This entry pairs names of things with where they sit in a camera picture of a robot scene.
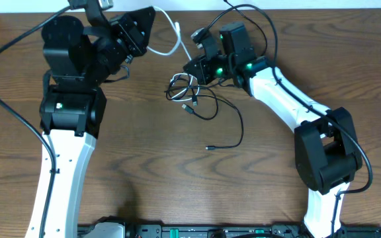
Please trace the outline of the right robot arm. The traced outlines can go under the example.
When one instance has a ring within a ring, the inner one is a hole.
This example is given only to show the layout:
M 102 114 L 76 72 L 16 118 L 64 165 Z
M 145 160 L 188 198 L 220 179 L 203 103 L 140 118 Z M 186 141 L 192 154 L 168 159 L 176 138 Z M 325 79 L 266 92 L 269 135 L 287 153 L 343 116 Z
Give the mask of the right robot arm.
M 267 105 L 293 132 L 296 169 L 308 187 L 304 226 L 311 237 L 334 237 L 342 231 L 341 199 L 362 157 L 354 145 L 355 127 L 344 108 L 332 110 L 295 87 L 265 56 L 258 56 L 242 22 L 223 26 L 216 40 L 205 28 L 191 38 L 204 53 L 184 71 L 207 85 L 232 79 L 236 87 Z

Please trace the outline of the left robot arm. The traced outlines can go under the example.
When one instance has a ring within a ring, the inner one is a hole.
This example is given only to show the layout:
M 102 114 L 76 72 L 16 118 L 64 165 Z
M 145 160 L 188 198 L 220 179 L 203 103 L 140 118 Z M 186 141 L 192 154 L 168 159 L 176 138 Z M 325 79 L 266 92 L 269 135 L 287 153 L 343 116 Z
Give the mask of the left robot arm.
M 88 26 L 60 16 L 42 29 L 50 71 L 43 80 L 42 164 L 27 237 L 76 237 L 87 165 L 106 107 L 103 83 L 146 53 L 155 9 L 107 19 L 99 4 L 84 6 Z

